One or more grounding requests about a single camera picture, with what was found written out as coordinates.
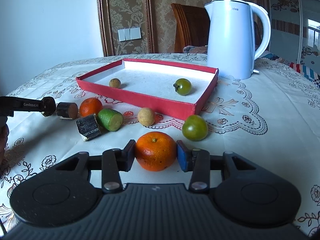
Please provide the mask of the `person's left hand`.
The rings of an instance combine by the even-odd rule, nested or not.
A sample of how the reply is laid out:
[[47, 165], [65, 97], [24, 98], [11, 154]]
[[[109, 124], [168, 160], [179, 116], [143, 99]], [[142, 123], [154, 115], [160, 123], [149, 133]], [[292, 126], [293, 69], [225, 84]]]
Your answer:
[[1, 135], [0, 135], [0, 164], [4, 159], [5, 147], [8, 141], [8, 136], [9, 136], [9, 128], [7, 125], [5, 125], [2, 128]]

